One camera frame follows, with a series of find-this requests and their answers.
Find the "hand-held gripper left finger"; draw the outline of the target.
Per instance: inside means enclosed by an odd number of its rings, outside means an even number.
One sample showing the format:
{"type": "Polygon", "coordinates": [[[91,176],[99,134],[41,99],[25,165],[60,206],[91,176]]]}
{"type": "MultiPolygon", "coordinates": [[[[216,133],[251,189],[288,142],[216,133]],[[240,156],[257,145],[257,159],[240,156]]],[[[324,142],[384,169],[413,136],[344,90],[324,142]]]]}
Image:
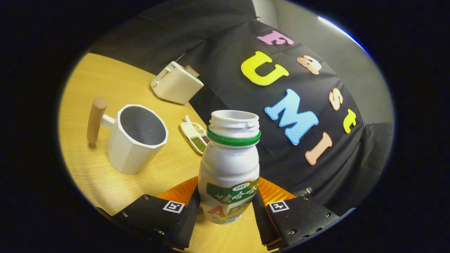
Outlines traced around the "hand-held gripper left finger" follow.
{"type": "Polygon", "coordinates": [[[143,194],[115,215],[97,210],[133,236],[169,250],[184,250],[189,247],[199,205],[195,176],[158,196],[143,194]]]}

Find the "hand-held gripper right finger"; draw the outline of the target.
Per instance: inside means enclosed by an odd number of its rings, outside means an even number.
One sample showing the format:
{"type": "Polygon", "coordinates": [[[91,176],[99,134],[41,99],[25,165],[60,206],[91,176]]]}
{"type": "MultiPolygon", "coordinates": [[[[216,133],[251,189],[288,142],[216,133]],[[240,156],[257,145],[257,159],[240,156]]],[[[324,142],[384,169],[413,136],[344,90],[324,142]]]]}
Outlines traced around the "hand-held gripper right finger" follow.
{"type": "Polygon", "coordinates": [[[297,197],[262,177],[252,204],[261,242],[269,251],[304,243],[341,219],[308,192],[297,197]]]}

